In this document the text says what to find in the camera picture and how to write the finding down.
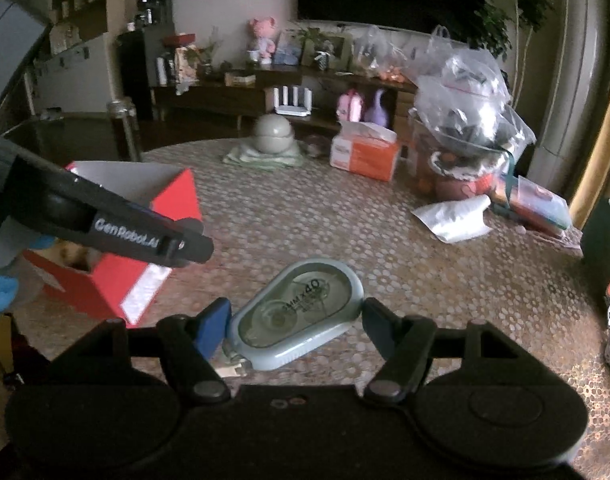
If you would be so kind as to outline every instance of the red box on cabinet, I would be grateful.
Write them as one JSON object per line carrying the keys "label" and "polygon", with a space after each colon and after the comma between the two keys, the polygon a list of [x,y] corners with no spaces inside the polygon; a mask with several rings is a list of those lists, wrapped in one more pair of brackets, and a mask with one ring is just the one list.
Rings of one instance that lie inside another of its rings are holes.
{"label": "red box on cabinet", "polygon": [[[167,216],[202,219],[194,178],[189,170],[168,164],[73,162],[70,171]],[[46,292],[92,317],[121,317],[136,325],[154,299],[168,267],[103,253],[89,272],[63,266],[54,250],[25,251],[45,281]]]}

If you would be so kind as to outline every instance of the white router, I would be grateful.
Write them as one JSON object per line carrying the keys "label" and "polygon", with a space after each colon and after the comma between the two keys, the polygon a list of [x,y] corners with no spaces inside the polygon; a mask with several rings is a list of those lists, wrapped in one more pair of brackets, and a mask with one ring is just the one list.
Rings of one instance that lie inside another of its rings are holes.
{"label": "white router", "polygon": [[279,115],[306,117],[311,115],[311,90],[304,86],[283,86],[282,89],[274,87],[274,110]]}

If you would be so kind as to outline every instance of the green cloth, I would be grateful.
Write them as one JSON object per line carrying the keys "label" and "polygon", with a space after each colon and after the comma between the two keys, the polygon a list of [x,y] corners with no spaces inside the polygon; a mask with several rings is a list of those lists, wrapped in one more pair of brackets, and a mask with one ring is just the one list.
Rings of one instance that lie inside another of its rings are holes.
{"label": "green cloth", "polygon": [[267,155],[259,152],[244,140],[224,156],[223,162],[244,168],[275,171],[282,168],[299,168],[303,165],[304,157],[300,153],[296,141],[282,153]]}

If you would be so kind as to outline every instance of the purple vase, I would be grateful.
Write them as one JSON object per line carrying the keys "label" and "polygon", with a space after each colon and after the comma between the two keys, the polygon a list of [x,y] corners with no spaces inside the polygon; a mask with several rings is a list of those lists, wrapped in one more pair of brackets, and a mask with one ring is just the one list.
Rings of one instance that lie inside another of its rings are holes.
{"label": "purple vase", "polygon": [[384,88],[379,88],[376,90],[376,94],[374,95],[374,105],[365,112],[365,122],[374,123],[378,126],[387,128],[389,125],[389,116],[380,105],[380,98],[382,97],[384,91]]}

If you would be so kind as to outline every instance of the tv stand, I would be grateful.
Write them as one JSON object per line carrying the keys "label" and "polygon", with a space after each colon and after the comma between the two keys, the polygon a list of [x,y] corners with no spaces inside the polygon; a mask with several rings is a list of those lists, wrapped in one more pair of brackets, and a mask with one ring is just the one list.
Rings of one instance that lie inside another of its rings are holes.
{"label": "tv stand", "polygon": [[[204,80],[192,84],[187,92],[176,95],[176,86],[155,86],[150,89],[152,104],[161,120],[165,120],[172,108],[233,116],[236,118],[238,135],[243,136],[243,119],[256,118],[274,110],[275,86],[312,86],[312,82],[307,79],[344,82],[347,83],[347,88],[356,88],[366,96],[367,108],[371,106],[372,95],[378,88],[387,89],[382,104],[392,118],[389,127],[398,134],[401,141],[410,139],[407,111],[413,106],[416,94],[416,86],[411,83],[381,81],[378,78],[333,70],[322,72],[305,66],[269,66],[255,69],[254,74],[256,83],[249,87],[226,86],[220,81]],[[311,133],[312,128],[327,136],[333,136],[340,130],[336,109],[332,107],[313,108],[311,115],[306,117],[284,117],[293,124],[297,136]]]}

